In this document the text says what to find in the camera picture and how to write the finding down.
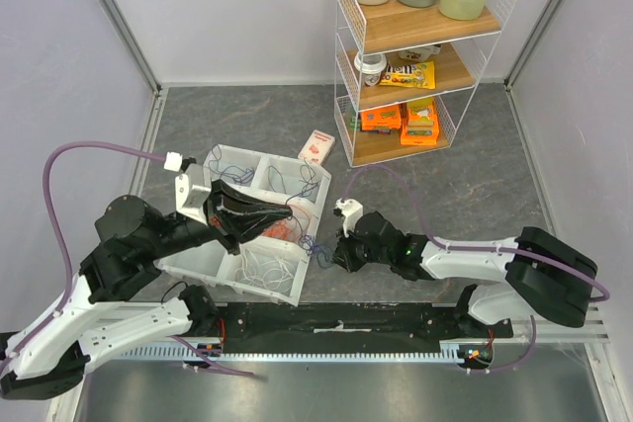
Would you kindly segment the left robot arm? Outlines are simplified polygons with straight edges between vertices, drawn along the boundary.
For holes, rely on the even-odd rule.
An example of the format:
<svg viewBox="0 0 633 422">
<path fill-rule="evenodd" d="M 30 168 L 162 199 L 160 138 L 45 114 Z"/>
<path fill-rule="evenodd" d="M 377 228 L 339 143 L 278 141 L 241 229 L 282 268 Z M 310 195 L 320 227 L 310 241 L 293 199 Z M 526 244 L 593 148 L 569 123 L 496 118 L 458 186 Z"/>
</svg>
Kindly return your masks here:
<svg viewBox="0 0 633 422">
<path fill-rule="evenodd" d="M 27 329 L 2 334 L 2 398 L 51 399 L 145 343 L 209 335 L 219 312 L 200 285 L 135 317 L 102 321 L 160 276 L 159 260 L 210 242 L 236 255 L 291 214 L 287 205 L 252 198 L 221 180 L 204 194 L 195 217 L 162 214 L 132 195 L 116 198 L 95 223 L 99 244 L 60 298 Z"/>
</svg>

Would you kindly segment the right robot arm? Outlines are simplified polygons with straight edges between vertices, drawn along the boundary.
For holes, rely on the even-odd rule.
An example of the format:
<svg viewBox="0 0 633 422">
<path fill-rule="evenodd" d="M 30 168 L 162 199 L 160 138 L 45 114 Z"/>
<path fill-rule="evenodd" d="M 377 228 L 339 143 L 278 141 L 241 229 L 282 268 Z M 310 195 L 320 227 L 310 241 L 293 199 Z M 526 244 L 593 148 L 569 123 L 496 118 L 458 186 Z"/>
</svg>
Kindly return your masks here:
<svg viewBox="0 0 633 422">
<path fill-rule="evenodd" d="M 372 211 L 338 233 L 333 262 L 348 272 L 382 264 L 410 281 L 464 278 L 464 305 L 453 311 L 462 335 L 488 325 L 539 315 L 555 324 L 585 324 L 596 264 L 547 231 L 526 226 L 517 237 L 492 241 L 432 239 L 404 234 Z"/>
</svg>

